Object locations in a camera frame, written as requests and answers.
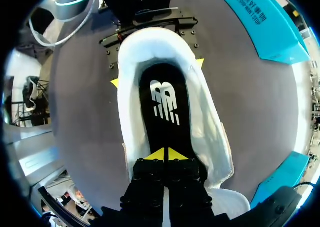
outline white logo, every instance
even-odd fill
[[[163,119],[165,114],[165,119],[169,121],[170,113],[171,122],[174,123],[176,119],[176,124],[180,126],[179,116],[172,112],[178,108],[176,92],[173,86],[168,82],[161,84],[160,82],[153,80],[150,83],[150,90],[152,94],[152,100],[159,103],[157,106],[153,107],[154,115],[158,117],[159,112],[160,118]]]

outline metal bracket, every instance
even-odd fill
[[[132,33],[148,27],[174,25],[175,32],[188,43],[196,58],[202,59],[196,31],[194,30],[197,23],[198,20],[189,10],[179,8],[160,9],[136,15],[132,25],[120,28],[115,34],[100,41],[100,44],[106,48],[112,80],[118,78],[118,71],[115,70],[118,69],[118,51],[121,43]]]

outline yellow triangle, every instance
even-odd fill
[[[200,69],[202,69],[202,65],[204,64],[205,59],[204,58],[200,58],[197,59],[196,62],[199,65]]]
[[[154,159],[158,159],[160,161],[163,161],[165,159],[165,148],[159,149],[157,152],[154,152],[153,154],[149,155],[148,157],[144,158],[145,160],[152,161]]]
[[[178,160],[188,160],[187,157],[183,156],[182,154],[178,153],[177,151],[173,150],[172,148],[169,148],[169,160],[173,161],[175,159]]]
[[[114,84],[114,86],[118,89],[118,85],[119,85],[119,79],[118,78],[112,80],[111,83]]]

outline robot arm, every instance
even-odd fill
[[[80,15],[90,0],[44,0],[40,7],[51,12],[61,22],[69,22]]]

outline teal panel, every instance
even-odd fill
[[[225,0],[263,60],[296,64],[310,59],[300,33],[275,0]]]
[[[280,167],[259,185],[250,204],[251,208],[253,209],[259,203],[265,201],[280,187],[297,185],[305,172],[308,162],[309,157],[307,155],[292,151]]]

